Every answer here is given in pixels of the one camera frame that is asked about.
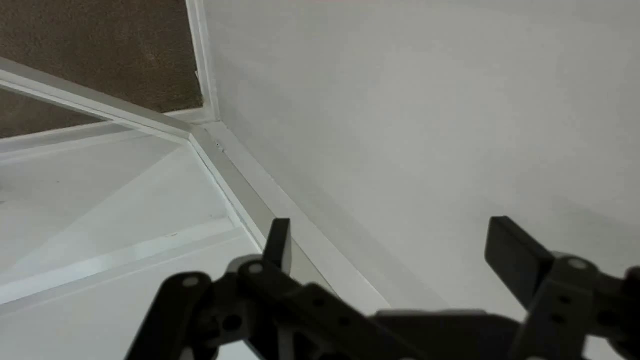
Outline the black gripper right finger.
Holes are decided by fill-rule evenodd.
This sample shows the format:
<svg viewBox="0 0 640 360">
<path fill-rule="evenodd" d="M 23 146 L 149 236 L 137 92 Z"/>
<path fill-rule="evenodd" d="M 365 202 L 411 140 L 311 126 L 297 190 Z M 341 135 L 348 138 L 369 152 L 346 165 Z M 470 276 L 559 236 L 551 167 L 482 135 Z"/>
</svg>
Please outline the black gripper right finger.
<svg viewBox="0 0 640 360">
<path fill-rule="evenodd" d="M 527 309 L 511 360 L 584 360 L 591 336 L 640 360 L 639 266 L 610 276 L 587 257 L 551 251 L 508 216 L 489 221 L 485 257 Z"/>
</svg>

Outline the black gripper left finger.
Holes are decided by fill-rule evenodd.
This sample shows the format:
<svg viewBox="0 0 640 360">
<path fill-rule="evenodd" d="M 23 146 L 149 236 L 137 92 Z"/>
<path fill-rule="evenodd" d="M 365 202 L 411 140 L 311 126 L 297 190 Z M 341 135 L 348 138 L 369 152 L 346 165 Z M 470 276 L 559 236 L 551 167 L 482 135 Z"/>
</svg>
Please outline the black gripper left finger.
<svg viewBox="0 0 640 360">
<path fill-rule="evenodd" d="M 366 360 L 366 318 L 318 284 L 284 272 L 291 219 L 273 221 L 267 250 L 212 280 L 167 278 L 126 360 L 223 360 L 245 342 L 261 360 Z"/>
</svg>

